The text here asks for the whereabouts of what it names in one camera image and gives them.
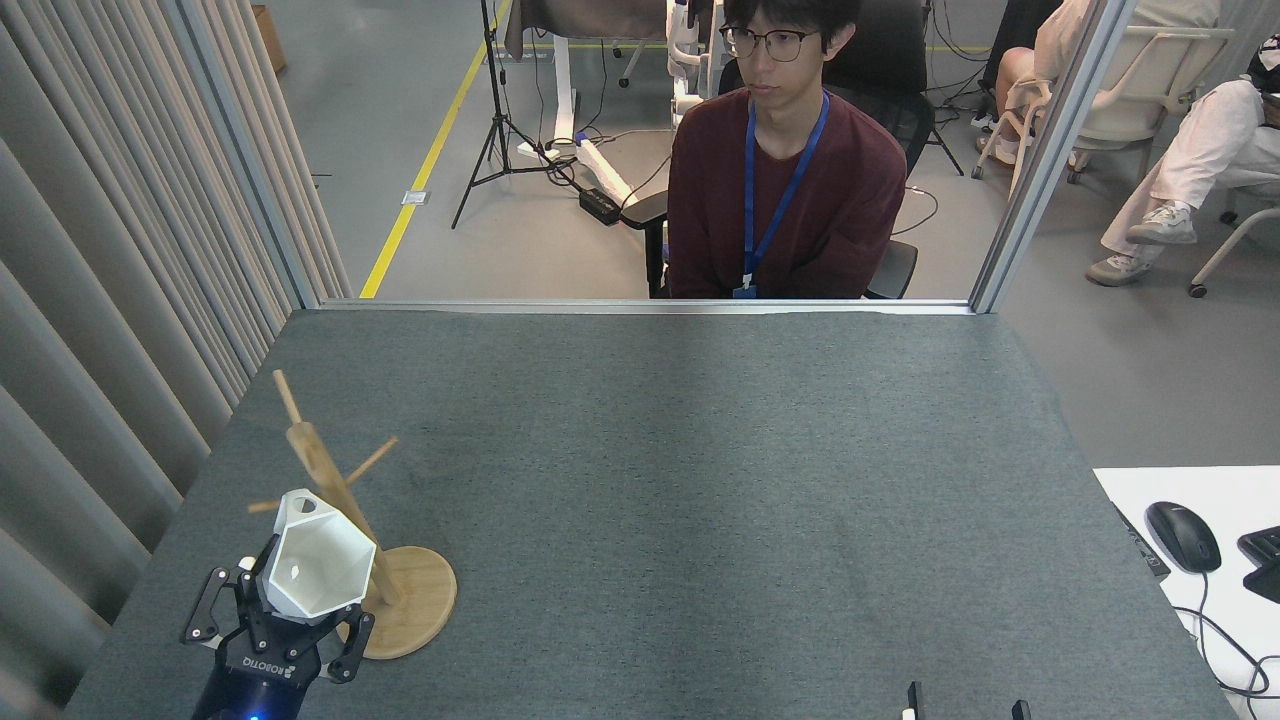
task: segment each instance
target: human hair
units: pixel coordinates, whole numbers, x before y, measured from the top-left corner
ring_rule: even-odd
[[[756,13],[763,13],[778,24],[815,28],[826,53],[836,31],[858,22],[861,6],[863,0],[724,0],[724,22],[746,27]]]

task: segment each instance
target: black power adapter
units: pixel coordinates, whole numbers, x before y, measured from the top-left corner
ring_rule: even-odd
[[[612,225],[622,217],[622,209],[618,208],[618,204],[596,187],[579,191],[577,204],[605,225]]]

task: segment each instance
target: white hexagonal cup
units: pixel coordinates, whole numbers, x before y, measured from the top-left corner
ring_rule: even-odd
[[[275,532],[266,600],[278,614],[320,618],[365,598],[376,546],[342,511],[296,489],[280,498]]]

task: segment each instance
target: tripod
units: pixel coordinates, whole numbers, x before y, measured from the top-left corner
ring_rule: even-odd
[[[467,190],[462,193],[462,202],[458,202],[458,211],[453,214],[453,224],[449,229],[457,229],[458,218],[462,217],[462,208],[467,204],[467,197],[471,195],[471,188],[479,187],[489,181],[498,179],[504,176],[512,176],[518,173],[545,173],[547,168],[515,168],[511,164],[511,150],[507,147],[509,135],[516,135],[521,140],[529,143],[530,147],[538,152],[538,158],[541,159],[548,165],[552,161],[547,159],[543,149],[538,142],[530,140],[530,137],[516,127],[511,122],[511,118],[502,110],[502,101],[498,99],[498,70],[494,67],[495,61],[493,58],[493,45],[497,42],[498,29],[489,24],[489,3],[488,0],[480,0],[480,14],[484,17],[484,51],[489,61],[489,86],[493,90],[493,124],[489,127],[489,135],[485,137],[484,146],[480,147],[480,156],[476,158],[476,167],[471,170],[471,179],[467,182]],[[507,85],[507,73],[503,72],[502,85]],[[484,164],[486,155],[490,155],[497,149],[498,156],[502,159],[502,169],[497,170],[489,176],[476,179],[480,174],[480,165]]]
[[[929,35],[929,13],[933,12],[933,0],[924,0],[924,5],[922,6],[922,12],[924,14],[923,32],[924,32],[924,35]],[[960,163],[956,161],[956,156],[952,155],[951,154],[951,149],[947,147],[947,141],[942,140],[942,136],[938,133],[938,128],[936,128],[936,127],[932,128],[929,131],[929,135],[933,136],[933,140],[925,141],[925,145],[937,145],[937,146],[942,147],[942,151],[947,154],[947,159],[951,160],[951,167],[955,168],[956,172],[963,176],[964,170],[960,169]]]

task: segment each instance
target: black office chair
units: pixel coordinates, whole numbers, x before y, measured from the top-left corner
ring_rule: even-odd
[[[910,176],[933,133],[933,105],[924,96],[924,28],[919,0],[864,0],[854,38],[823,68],[823,86],[881,123],[902,145]],[[730,60],[717,92],[742,86],[737,60]],[[622,222],[645,233],[649,297],[660,297],[662,225],[667,192],[652,195],[622,211]],[[864,293],[899,300],[911,282],[919,251],[891,240]]]

